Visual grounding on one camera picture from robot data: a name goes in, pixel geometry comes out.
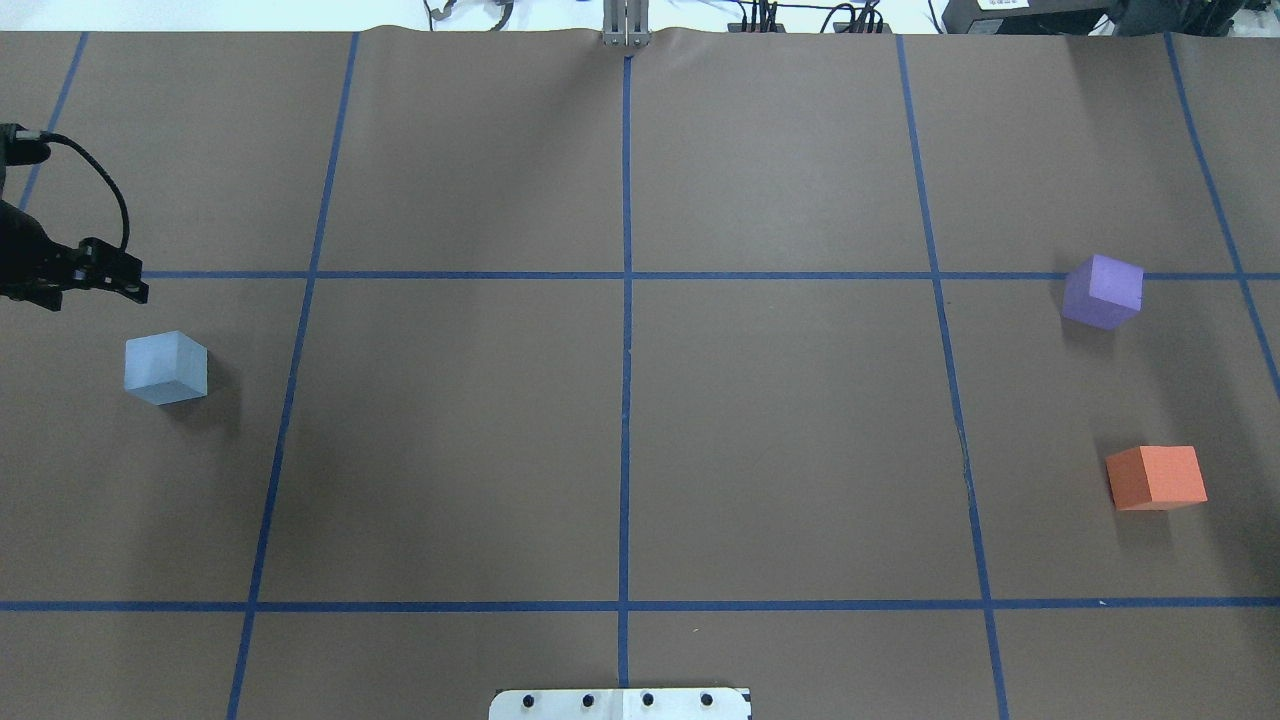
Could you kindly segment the orange foam block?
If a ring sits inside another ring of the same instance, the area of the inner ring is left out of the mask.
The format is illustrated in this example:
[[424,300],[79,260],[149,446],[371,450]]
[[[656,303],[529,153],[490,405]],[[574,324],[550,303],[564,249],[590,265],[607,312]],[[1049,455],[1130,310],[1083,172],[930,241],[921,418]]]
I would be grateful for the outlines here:
[[1103,464],[1117,511],[1169,511],[1208,501],[1192,446],[1137,446]]

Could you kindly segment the aluminium frame post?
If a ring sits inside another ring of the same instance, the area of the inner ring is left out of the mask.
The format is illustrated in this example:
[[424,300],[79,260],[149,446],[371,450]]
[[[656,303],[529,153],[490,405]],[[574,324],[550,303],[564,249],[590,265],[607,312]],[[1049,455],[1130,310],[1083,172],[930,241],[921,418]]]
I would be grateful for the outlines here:
[[607,47],[644,47],[652,41],[648,0],[602,3],[602,42]]

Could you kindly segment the brown paper table mat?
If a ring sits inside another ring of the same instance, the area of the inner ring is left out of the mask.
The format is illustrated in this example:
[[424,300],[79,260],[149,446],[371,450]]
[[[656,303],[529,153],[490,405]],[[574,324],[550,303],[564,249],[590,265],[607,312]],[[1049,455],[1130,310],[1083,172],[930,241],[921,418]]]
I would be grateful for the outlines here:
[[6,32],[3,118],[151,284],[3,304],[5,719],[1277,716],[1274,38]]

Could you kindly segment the light blue foam block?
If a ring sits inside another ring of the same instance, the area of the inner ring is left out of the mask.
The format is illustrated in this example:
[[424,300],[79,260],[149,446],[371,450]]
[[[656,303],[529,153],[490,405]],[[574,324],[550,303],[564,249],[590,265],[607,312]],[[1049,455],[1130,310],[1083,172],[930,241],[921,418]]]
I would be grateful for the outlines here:
[[123,389],[154,406],[209,395],[209,351],[179,331],[124,343]]

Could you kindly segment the purple foam block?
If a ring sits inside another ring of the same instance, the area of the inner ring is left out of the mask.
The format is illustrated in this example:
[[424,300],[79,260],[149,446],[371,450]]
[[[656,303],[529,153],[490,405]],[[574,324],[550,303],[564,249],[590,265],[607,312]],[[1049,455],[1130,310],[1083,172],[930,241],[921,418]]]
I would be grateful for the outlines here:
[[1092,255],[1065,278],[1061,315],[1097,329],[1114,331],[1143,306],[1146,269],[1105,255]]

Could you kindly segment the black power brick box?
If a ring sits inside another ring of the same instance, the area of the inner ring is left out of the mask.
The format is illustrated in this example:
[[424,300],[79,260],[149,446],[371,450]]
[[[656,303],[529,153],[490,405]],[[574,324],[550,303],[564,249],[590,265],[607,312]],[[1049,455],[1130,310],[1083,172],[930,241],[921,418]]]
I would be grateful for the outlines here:
[[1111,1],[947,1],[948,35],[1089,35]]

